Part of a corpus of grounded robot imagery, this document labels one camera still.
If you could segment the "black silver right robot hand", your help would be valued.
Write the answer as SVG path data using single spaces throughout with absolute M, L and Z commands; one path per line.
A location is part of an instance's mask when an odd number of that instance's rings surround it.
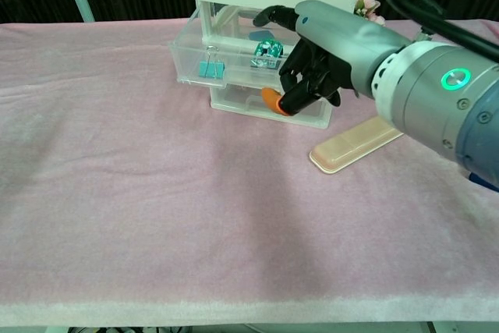
M 372 97 L 379 66 L 410 44 L 387 27 L 317 0 L 293 8 L 269 6 L 253 18 L 256 27 L 269 23 L 299 36 L 278 71 L 283 92 L 261 91 L 266 106 L 283 116 L 296 115 L 321 98 L 338 107 L 341 89 Z

